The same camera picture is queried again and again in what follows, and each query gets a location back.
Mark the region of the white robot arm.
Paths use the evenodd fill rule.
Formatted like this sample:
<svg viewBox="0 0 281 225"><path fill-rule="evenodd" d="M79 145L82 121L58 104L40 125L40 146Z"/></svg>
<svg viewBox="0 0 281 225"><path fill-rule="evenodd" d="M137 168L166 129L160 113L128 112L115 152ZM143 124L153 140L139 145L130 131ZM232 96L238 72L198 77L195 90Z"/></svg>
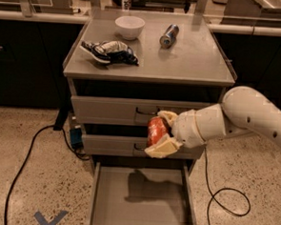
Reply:
<svg viewBox="0 0 281 225"><path fill-rule="evenodd" d="M164 158L182 147L196 148L214 138L247 133L265 136L281 149L281 111L257 90L237 86L219 104L201 110L160 111L149 122L145 152Z"/></svg>

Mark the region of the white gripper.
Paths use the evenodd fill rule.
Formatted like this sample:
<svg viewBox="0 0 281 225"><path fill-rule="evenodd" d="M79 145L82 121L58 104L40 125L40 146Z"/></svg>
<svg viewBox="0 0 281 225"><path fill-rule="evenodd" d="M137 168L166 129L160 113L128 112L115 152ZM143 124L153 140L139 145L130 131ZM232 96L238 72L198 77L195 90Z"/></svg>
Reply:
<svg viewBox="0 0 281 225"><path fill-rule="evenodd" d="M171 128L170 137L168 134L162 136L156 144L145 149L146 155L151 158L165 158L179 151L184 145L185 148L196 148L206 144L206 141L200 135L196 121L195 110L182 112L177 115L175 112L159 111L159 117L165 119Z"/></svg>

